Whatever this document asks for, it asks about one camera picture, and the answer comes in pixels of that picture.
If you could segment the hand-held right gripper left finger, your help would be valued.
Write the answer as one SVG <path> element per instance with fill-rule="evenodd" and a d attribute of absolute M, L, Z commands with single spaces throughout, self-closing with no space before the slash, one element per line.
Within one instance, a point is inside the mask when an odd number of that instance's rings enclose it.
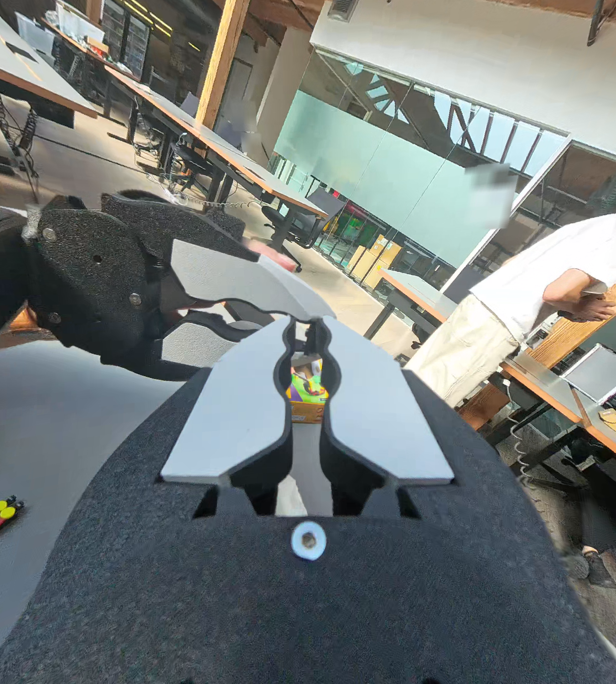
<path fill-rule="evenodd" d="M 293 462 L 291 381 L 295 319 L 240 341 L 195 382 L 196 401 L 164 466 L 165 482 L 275 487 Z"/>

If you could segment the person's left hand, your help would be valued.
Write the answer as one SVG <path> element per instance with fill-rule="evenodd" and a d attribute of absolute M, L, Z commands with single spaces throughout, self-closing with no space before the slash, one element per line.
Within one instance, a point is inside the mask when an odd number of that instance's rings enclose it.
<path fill-rule="evenodd" d="M 285 270 L 292 273 L 299 272 L 298 263 L 293 259 L 292 255 L 278 252 L 277 250 L 273 249 L 269 244 L 266 244 L 259 240 L 244 238 L 242 242 L 244 246 L 252 252 L 267 257 L 269 260 L 275 262 Z"/>

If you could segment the wooden plank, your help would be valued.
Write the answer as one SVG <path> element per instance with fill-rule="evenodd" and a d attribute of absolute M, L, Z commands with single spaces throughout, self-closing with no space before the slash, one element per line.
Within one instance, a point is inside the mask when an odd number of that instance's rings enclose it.
<path fill-rule="evenodd" d="M 488 383 L 457 408 L 457 414 L 478 432 L 509 404 L 508 386 L 509 380 L 503 377 L 500 377 L 496 382 Z"/>

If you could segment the silver laptop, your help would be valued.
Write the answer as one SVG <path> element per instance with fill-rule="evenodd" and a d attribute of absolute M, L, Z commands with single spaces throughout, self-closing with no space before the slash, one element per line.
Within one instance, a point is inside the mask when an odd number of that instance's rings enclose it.
<path fill-rule="evenodd" d="M 616 395 L 616 352 L 597 343 L 560 378 L 571 388 L 602 406 Z"/>

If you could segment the black office chair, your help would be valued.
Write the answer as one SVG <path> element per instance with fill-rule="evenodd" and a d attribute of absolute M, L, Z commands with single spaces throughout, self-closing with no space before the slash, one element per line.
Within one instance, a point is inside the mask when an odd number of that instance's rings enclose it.
<path fill-rule="evenodd" d="M 263 215 L 268 220 L 265 226 L 274 229 L 270 246 L 295 262 L 296 273 L 302 271 L 302 265 L 287 250 L 284 242 L 297 244 L 304 249 L 312 248 L 324 228 L 334 218 L 338 218 L 338 215 L 346 206 L 346 201 L 342 201 L 340 198 L 328 193 L 322 187 L 318 187 L 306 200 L 318 207 L 326 216 L 317 216 L 303 207 L 291 207 L 287 209 L 285 215 L 279 209 L 274 209 L 270 206 L 263 206 L 261 209 Z"/>

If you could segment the colourful cardboard lego box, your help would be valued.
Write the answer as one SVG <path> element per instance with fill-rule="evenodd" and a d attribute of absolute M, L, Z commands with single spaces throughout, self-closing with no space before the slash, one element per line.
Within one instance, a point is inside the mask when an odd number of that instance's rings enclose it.
<path fill-rule="evenodd" d="M 328 392 L 321 383 L 323 362 L 320 357 L 291 368 L 291 384 L 286 396 L 291 406 L 291 420 L 300 424 L 319 424 L 323 419 Z"/>

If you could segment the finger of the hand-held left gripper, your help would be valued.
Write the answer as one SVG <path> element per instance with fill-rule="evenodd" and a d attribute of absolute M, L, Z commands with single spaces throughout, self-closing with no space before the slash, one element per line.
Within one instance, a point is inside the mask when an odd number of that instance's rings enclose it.
<path fill-rule="evenodd" d="M 171 266 L 184 293 L 205 302 L 237 300 L 266 313 L 309 322 L 336 317 L 311 286 L 264 254 L 255 261 L 175 240 Z"/>
<path fill-rule="evenodd" d="M 252 321 L 227 321 L 218 313 L 188 313 L 158 342 L 161 361 L 210 367 L 257 331 Z"/>

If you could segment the wooden support post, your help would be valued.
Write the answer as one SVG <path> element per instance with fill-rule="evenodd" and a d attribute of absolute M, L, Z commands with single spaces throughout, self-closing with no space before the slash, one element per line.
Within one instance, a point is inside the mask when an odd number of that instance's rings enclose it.
<path fill-rule="evenodd" d="M 213 129 L 218 118 L 249 4 L 249 1 L 225 1 L 222 10 L 195 116 L 196 121 L 208 129 Z"/>

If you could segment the long wood edged desk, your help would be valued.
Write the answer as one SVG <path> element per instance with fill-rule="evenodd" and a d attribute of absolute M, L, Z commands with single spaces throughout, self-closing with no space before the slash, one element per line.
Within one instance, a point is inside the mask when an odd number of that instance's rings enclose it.
<path fill-rule="evenodd" d="M 266 202 L 280 199 L 285 204 L 301 208 L 310 215 L 320 218 L 328 216 L 325 210 L 301 196 L 243 152 L 232 147 L 225 139 L 200 124 L 173 102 L 110 66 L 104 68 L 115 82 L 158 110 L 165 117 L 166 125 L 173 131 L 189 133 L 199 146 L 207 149 L 207 158 L 215 167 L 246 188 L 256 199 Z"/>

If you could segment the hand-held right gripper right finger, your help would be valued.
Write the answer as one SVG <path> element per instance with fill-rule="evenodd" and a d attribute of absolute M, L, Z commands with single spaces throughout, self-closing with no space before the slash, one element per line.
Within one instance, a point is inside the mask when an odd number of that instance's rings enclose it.
<path fill-rule="evenodd" d="M 381 477 L 446 485 L 454 472 L 399 364 L 333 317 L 319 321 L 328 444 Z"/>

